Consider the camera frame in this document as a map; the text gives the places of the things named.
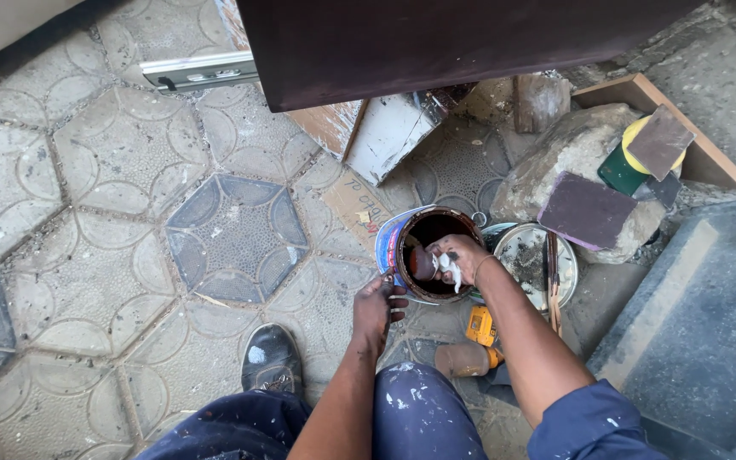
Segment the stained hand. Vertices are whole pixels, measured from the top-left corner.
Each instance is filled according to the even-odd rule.
[[[462,272],[462,284],[475,285],[475,275],[478,266],[490,255],[482,246],[467,235],[448,235],[436,241],[426,251],[433,252],[437,257],[447,254]],[[447,284],[454,284],[453,275],[450,272],[440,273],[437,271],[436,279],[442,279]]]
[[[375,277],[360,289],[354,296],[352,342],[361,341],[361,345],[368,346],[379,358],[385,350],[391,323],[405,317],[404,312],[391,312],[391,309],[408,306],[407,299],[389,299],[389,297],[404,294],[405,288],[394,286],[393,269]]]

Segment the dark brown wooden panel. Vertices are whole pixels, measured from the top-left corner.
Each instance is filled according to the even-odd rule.
[[[238,0],[273,111],[612,58],[701,0]]]

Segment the black boot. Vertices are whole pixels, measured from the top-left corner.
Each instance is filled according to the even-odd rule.
[[[288,329],[269,322],[252,332],[240,381],[243,391],[288,391],[305,400],[300,352]]]

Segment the paint tin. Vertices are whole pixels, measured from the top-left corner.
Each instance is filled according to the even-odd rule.
[[[547,229],[535,223],[497,224],[482,230],[487,250],[507,268],[521,285],[527,298],[542,313],[548,312],[546,302],[546,247]],[[559,307],[572,298],[578,285],[578,259],[569,242],[561,236],[558,241],[558,301]],[[470,298],[484,304],[476,288]]]
[[[455,288],[444,282],[414,279],[407,268],[411,248],[405,246],[406,238],[412,236],[427,247],[455,233],[471,236],[478,244],[483,244],[482,233],[473,220],[458,210],[431,204],[399,214],[386,222],[376,236],[374,256],[379,271],[384,273],[393,267],[395,284],[405,288],[405,297],[416,302],[441,305],[462,299],[470,294],[472,287],[462,286],[456,294]]]

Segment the sleeve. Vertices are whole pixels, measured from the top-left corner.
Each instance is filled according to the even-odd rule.
[[[526,450],[531,460],[667,459],[646,443],[639,410],[606,380],[553,402]]]

